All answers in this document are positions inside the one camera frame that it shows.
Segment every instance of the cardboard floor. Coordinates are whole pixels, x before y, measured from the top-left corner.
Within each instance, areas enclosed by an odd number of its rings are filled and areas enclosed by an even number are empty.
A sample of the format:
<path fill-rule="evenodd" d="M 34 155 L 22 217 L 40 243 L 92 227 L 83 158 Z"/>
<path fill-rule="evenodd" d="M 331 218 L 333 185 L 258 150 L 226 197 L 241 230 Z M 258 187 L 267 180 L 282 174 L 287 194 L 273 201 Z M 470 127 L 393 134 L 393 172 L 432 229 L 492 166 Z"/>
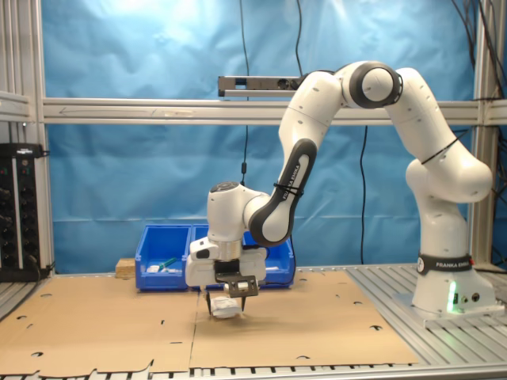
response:
<path fill-rule="evenodd" d="M 0 323 L 0 374 L 77 377 L 190 367 L 416 363 L 344 272 L 299 273 L 218 321 L 196 292 L 139 293 L 133 279 L 52 279 Z"/>

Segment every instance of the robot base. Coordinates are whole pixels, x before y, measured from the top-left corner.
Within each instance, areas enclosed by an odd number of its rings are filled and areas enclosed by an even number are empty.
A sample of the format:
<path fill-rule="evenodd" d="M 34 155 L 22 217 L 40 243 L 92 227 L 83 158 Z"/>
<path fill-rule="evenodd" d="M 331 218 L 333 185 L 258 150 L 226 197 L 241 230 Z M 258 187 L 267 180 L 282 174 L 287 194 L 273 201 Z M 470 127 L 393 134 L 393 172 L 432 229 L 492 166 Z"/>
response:
<path fill-rule="evenodd" d="M 407 317 L 424 328 L 438 321 L 501 316 L 505 307 L 494 296 L 494 288 L 474 269 L 466 272 L 429 272 L 419 275 L 414 297 L 397 294 L 394 301 Z"/>

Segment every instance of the wooden block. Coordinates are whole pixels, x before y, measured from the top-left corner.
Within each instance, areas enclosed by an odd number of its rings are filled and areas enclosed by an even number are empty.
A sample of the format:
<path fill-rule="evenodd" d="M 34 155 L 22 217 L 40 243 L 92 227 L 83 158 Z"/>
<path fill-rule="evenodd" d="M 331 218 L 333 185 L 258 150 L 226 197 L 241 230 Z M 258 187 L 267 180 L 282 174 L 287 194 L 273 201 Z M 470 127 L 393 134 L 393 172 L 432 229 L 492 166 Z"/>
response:
<path fill-rule="evenodd" d="M 135 277 L 135 261 L 134 259 L 120 259 L 116 264 L 117 279 L 133 279 Z"/>

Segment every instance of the blue plastic bin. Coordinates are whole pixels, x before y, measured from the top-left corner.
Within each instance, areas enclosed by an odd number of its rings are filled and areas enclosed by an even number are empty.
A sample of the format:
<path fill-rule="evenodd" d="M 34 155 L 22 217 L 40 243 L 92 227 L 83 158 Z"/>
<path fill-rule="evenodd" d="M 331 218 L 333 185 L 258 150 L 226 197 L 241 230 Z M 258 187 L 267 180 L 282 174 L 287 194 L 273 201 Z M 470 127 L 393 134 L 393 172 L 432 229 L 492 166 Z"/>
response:
<path fill-rule="evenodd" d="M 180 291 L 187 288 L 185 266 L 189 254 L 191 225 L 150 224 L 135 253 L 135 285 L 141 291 Z M 159 265 L 175 257 L 167 267 L 171 272 L 146 272 L 151 265 Z"/>
<path fill-rule="evenodd" d="M 194 224 L 192 228 L 192 241 L 205 238 L 208 235 L 208 224 Z M 243 235 L 244 245 L 257 244 L 252 238 L 250 232 Z M 292 282 L 292 273 L 294 272 L 294 253 L 290 239 L 276 247 L 268 248 L 268 257 L 266 258 L 266 278 L 267 283 L 276 283 L 271 285 L 262 285 L 261 287 L 289 287 Z M 220 287 L 220 285 L 211 285 L 210 289 Z"/>

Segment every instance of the blue curtain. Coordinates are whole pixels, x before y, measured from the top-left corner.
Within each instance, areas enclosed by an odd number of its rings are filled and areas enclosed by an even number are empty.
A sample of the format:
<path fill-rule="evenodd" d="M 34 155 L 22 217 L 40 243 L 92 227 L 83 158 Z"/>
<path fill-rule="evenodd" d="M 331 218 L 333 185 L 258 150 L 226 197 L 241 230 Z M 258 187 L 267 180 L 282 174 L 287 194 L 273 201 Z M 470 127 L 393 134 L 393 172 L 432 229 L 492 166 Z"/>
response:
<path fill-rule="evenodd" d="M 48 97 L 217 99 L 246 74 L 238 0 L 43 0 Z M 473 71 L 451 2 L 301 0 L 303 72 L 358 60 L 414 67 L 440 101 L 469 100 Z M 244 0 L 251 75 L 299 75 L 295 0 Z M 147 223 L 206 222 L 208 189 L 239 181 L 243 126 L 49 125 L 56 268 L 108 272 Z M 356 264 L 364 128 L 331 127 L 296 212 L 299 265 Z M 393 127 L 370 127 L 364 257 L 414 262 L 412 157 Z M 271 192 L 277 127 L 250 126 L 246 185 Z"/>

